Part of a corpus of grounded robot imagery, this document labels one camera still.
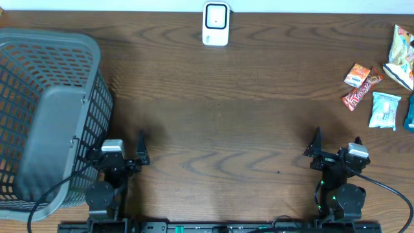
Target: wooden table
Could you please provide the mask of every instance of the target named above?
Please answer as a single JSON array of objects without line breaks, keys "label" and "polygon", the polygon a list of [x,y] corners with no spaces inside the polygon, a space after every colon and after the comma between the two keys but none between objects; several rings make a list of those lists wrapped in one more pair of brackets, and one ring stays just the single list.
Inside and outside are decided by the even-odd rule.
[{"label": "wooden table", "polygon": [[[410,92],[385,77],[376,91],[402,97],[397,131],[368,128],[372,94],[350,112],[340,98],[354,63],[381,70],[394,24],[414,32],[413,16],[240,14],[226,47],[205,47],[201,13],[5,12],[0,27],[43,28],[92,36],[114,93],[110,136],[129,155],[144,129],[151,165],[132,178],[128,212],[170,221],[271,221],[317,213],[321,173],[302,155],[317,126],[335,152],[356,136],[369,148],[364,175],[414,200],[414,135],[403,127]],[[408,207],[396,195],[352,178],[367,190],[364,220],[397,232]],[[34,223],[56,232],[85,221],[86,205]],[[1,221],[0,232],[26,223]]]}]

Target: plastic basket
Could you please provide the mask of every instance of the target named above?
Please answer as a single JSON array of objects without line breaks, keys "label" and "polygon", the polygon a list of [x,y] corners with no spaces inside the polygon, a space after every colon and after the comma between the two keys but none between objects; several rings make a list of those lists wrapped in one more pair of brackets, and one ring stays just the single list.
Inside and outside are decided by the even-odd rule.
[{"label": "plastic basket", "polygon": [[[113,100],[98,70],[100,51],[84,35],[0,30],[0,219],[26,221],[52,186],[83,168],[104,139]],[[84,203],[97,171],[50,194],[34,214]]]}]

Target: orange snack box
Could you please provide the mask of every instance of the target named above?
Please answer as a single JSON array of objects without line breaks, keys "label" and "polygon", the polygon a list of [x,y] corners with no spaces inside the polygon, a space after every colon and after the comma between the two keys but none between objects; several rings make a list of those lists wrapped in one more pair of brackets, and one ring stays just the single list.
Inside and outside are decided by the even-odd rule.
[{"label": "orange snack box", "polygon": [[364,83],[369,72],[370,72],[369,69],[356,63],[354,67],[352,67],[351,72],[349,72],[349,74],[345,78],[344,82],[346,84],[349,84],[353,87],[358,88]]}]

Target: light blue packet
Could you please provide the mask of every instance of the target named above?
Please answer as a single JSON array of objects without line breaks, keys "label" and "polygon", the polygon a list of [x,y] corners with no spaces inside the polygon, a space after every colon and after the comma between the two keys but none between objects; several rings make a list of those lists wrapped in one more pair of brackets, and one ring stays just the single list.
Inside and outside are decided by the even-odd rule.
[{"label": "light blue packet", "polygon": [[373,96],[373,115],[369,121],[369,127],[393,128],[395,131],[395,118],[398,101],[400,101],[401,97],[378,92],[373,92]]}]

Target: white backdrop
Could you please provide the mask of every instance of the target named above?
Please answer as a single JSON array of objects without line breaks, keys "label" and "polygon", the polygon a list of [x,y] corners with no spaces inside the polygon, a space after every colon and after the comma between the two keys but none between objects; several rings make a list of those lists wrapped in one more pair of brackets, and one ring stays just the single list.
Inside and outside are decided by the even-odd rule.
[{"label": "white backdrop", "polygon": [[[205,0],[0,0],[5,10],[201,12]],[[227,0],[234,12],[414,14],[414,0]]]}]

